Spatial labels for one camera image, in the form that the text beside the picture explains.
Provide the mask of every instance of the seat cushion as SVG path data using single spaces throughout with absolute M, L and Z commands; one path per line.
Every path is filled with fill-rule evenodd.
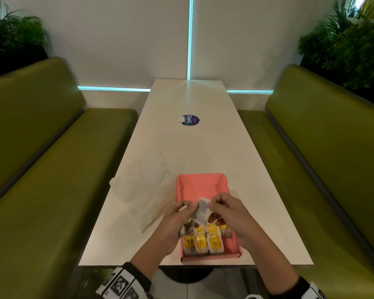
M 80 112 L 85 99 L 64 61 L 0 77 L 0 187 Z
M 87 109 L 0 199 L 0 299 L 59 298 L 136 122 Z
M 374 247 L 374 105 L 290 65 L 266 107 Z
M 240 117 L 314 266 L 296 267 L 329 299 L 374 299 L 374 269 L 262 111 Z

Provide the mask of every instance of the round table sticker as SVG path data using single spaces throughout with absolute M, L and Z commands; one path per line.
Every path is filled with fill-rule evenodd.
M 199 118 L 195 115 L 183 115 L 178 118 L 178 122 L 185 126 L 194 126 L 199 123 Z

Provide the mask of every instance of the floor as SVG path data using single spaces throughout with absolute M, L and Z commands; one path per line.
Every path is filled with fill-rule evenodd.
M 248 270 L 250 292 L 259 294 L 254 275 L 254 271 Z M 244 299 L 247 296 L 239 268 L 214 269 L 204 280 L 193 284 L 174 282 L 158 270 L 150 293 L 159 299 Z

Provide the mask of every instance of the open cardboard box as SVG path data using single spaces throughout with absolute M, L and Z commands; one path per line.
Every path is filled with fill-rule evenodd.
M 180 174 L 177 177 L 176 201 L 198 202 L 201 197 L 210 200 L 221 192 L 230 193 L 227 178 L 224 174 Z M 183 239 L 180 239 L 181 262 L 239 258 L 242 255 L 241 247 L 234 232 L 232 232 L 231 238 L 222 237 L 222 241 L 224 245 L 224 254 L 222 255 L 184 256 Z

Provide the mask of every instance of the forearm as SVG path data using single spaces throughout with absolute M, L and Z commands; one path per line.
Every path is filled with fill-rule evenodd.
M 290 290 L 299 279 L 294 268 L 256 221 L 251 229 L 247 250 L 267 290 L 272 295 Z
M 164 257 L 165 253 L 160 242 L 156 238 L 150 237 L 133 256 L 130 263 L 152 281 L 152 277 Z

